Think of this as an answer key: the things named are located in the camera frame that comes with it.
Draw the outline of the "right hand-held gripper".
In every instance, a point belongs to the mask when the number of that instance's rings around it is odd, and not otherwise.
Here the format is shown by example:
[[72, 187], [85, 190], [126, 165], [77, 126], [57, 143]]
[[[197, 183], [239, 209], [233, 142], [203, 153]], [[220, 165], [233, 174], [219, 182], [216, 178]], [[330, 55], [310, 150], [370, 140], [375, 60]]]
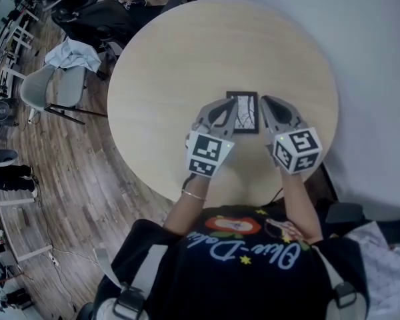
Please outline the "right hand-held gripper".
[[291, 175], [315, 167], [322, 153], [322, 145], [316, 129], [307, 128], [297, 108], [269, 95], [260, 98], [259, 106], [265, 127], [275, 137], [272, 155], [277, 164]]

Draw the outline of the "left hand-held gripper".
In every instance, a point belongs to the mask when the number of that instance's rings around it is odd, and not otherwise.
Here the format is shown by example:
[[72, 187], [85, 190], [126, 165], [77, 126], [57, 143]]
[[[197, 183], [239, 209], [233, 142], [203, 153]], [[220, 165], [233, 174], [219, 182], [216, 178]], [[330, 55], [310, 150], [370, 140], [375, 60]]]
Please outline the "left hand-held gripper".
[[185, 141], [189, 172], [207, 178], [217, 173], [235, 146], [236, 118], [236, 99], [219, 99], [201, 108]]

